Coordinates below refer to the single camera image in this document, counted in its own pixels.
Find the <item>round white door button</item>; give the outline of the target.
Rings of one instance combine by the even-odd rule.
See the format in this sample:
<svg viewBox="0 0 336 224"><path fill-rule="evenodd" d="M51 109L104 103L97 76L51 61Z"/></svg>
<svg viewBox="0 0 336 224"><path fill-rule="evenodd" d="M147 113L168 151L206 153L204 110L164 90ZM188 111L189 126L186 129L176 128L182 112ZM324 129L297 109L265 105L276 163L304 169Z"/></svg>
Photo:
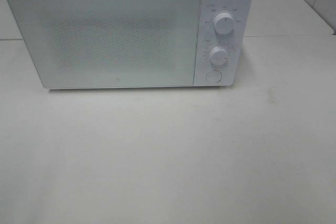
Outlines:
<svg viewBox="0 0 336 224"><path fill-rule="evenodd" d="M222 79L222 73L218 70L213 70L206 75L206 79L210 83L219 83Z"/></svg>

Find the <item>white timer knob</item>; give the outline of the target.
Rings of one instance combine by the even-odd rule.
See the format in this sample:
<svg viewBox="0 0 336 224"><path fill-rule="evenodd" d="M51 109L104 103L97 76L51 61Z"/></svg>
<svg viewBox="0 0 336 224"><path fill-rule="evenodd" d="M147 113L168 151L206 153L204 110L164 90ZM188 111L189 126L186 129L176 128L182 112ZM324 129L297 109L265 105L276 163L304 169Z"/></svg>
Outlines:
<svg viewBox="0 0 336 224"><path fill-rule="evenodd" d="M216 46L209 51L209 60L212 65L222 66L228 60L229 52L226 48Z"/></svg>

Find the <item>white microwave door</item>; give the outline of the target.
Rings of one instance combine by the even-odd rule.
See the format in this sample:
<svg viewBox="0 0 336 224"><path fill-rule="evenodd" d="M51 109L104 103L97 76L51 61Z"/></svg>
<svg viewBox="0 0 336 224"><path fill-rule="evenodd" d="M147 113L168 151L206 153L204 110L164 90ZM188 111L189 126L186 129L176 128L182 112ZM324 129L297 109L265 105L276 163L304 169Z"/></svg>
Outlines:
<svg viewBox="0 0 336 224"><path fill-rule="evenodd" d="M48 89L193 84L200 0L8 0Z"/></svg>

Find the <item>white upper power knob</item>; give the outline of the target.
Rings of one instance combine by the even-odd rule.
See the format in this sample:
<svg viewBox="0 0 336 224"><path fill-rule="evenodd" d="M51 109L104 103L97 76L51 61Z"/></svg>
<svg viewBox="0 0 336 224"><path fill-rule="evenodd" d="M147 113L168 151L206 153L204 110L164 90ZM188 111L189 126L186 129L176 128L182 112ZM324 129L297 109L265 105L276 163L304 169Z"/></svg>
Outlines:
<svg viewBox="0 0 336 224"><path fill-rule="evenodd" d="M218 34L226 35L234 29L235 18L229 12L221 12L214 17L213 24Z"/></svg>

